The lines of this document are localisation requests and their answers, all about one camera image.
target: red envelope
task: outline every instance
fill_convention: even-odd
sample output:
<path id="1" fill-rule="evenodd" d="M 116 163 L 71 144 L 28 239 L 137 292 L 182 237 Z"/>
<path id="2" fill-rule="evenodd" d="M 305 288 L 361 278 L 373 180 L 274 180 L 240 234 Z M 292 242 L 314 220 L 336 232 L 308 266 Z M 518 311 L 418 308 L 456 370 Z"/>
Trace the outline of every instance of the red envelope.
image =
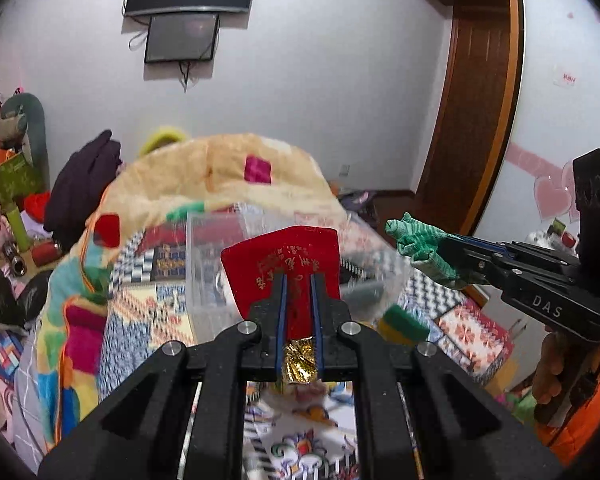
<path id="1" fill-rule="evenodd" d="M 313 334 L 309 276 L 325 276 L 327 294 L 340 299 L 340 250 L 334 229 L 293 226 L 245 240 L 222 251 L 235 303 L 244 319 L 253 303 L 268 298 L 275 272 L 287 275 L 286 336 Z"/>

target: electrical cable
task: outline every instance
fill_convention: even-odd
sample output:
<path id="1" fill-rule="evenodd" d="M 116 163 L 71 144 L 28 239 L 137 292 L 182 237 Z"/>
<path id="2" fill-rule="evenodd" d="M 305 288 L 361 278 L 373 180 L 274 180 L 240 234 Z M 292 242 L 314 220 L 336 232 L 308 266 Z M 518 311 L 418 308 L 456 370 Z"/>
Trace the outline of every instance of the electrical cable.
<path id="1" fill-rule="evenodd" d="M 149 23 L 148 22 L 144 22 L 142 20 L 139 20 L 135 16 L 125 16 L 125 12 L 126 12 L 126 0 L 122 0 L 122 8 L 120 9 L 120 13 L 122 14 L 122 17 L 123 18 L 129 18 L 129 19 L 133 20 L 134 22 L 138 23 L 139 25 L 142 25 L 143 27 L 149 27 Z M 129 40 L 129 43 L 128 43 L 129 50 L 131 50 L 131 51 L 137 50 L 146 41 L 146 35 L 147 35 L 147 33 L 148 33 L 148 30 L 141 30 L 136 35 L 134 35 Z M 138 43 L 138 44 L 132 44 L 138 38 L 142 38 L 142 41 L 140 43 Z"/>
<path id="2" fill-rule="evenodd" d="M 191 62 L 187 61 L 187 71 L 185 72 L 184 69 L 182 68 L 184 61 L 179 61 L 178 62 L 178 67 L 180 68 L 180 73 L 182 74 L 182 78 L 184 80 L 184 93 L 187 93 L 187 84 L 189 83 L 189 70 L 191 69 Z"/>
<path id="3" fill-rule="evenodd" d="M 553 444 L 555 444 L 555 441 L 558 440 L 558 437 L 562 434 L 564 428 L 566 428 L 567 424 L 571 421 L 571 417 L 573 417 L 573 415 L 575 415 L 577 411 L 578 410 L 574 409 L 573 407 L 569 410 L 569 413 L 567 413 L 567 416 L 564 418 L 564 422 L 562 423 L 560 428 L 558 428 L 557 433 L 555 433 L 554 436 L 551 437 L 551 440 L 546 445 L 547 447 L 551 447 Z"/>
<path id="4" fill-rule="evenodd" d="M 125 12 L 126 12 L 126 0 L 122 0 L 122 17 L 123 18 L 130 18 L 133 21 L 135 21 L 136 23 L 139 23 L 140 25 L 144 25 L 145 27 L 149 26 L 148 22 L 143 22 L 142 20 L 139 20 L 138 18 L 136 18 L 135 16 L 125 16 Z"/>
<path id="5" fill-rule="evenodd" d="M 218 46 L 218 34 L 211 40 L 211 42 L 207 45 L 206 49 L 202 51 L 202 54 L 198 56 L 197 59 L 188 60 L 188 61 L 179 61 L 178 67 L 180 69 L 180 73 L 182 74 L 184 93 L 187 93 L 187 84 L 189 83 L 189 72 L 192 67 L 195 68 L 196 64 L 199 61 L 202 61 L 202 58 L 205 57 L 206 53 L 209 52 L 209 49 L 214 46 L 214 42 L 216 42 L 216 46 Z"/>

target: green sponge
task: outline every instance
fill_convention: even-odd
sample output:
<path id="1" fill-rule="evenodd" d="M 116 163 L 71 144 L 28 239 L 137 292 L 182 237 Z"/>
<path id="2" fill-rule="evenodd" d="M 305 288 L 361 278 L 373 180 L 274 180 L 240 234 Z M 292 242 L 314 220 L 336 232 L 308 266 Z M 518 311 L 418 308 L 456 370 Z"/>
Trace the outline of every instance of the green sponge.
<path id="1" fill-rule="evenodd" d="M 408 346 L 416 346 L 429 337 L 429 327 L 398 304 L 392 304 L 378 321 L 378 332 L 388 341 Z"/>

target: gold foil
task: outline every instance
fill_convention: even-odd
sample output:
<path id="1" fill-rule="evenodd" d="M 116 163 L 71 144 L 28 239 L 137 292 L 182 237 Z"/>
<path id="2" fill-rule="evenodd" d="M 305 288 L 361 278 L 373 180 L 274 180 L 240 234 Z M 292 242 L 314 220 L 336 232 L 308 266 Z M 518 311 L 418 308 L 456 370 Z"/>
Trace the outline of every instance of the gold foil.
<path id="1" fill-rule="evenodd" d="M 318 379 L 314 338 L 289 341 L 284 348 L 282 381 L 285 384 L 309 384 Z"/>

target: transparent plastic box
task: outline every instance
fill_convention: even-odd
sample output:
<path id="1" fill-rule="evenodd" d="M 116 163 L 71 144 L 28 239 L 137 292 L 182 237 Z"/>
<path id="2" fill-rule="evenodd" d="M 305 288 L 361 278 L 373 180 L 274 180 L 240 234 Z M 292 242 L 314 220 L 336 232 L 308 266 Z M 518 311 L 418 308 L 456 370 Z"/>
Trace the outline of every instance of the transparent plastic box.
<path id="1" fill-rule="evenodd" d="M 331 227 L 338 231 L 340 271 L 348 278 L 340 296 L 355 320 L 373 322 L 395 303 L 408 277 L 408 260 L 354 213 L 339 218 L 296 214 L 287 217 L 238 205 L 229 212 L 187 216 L 186 303 L 197 342 L 211 341 L 240 322 L 231 288 L 222 268 L 222 250 L 238 242 L 292 225 Z"/>

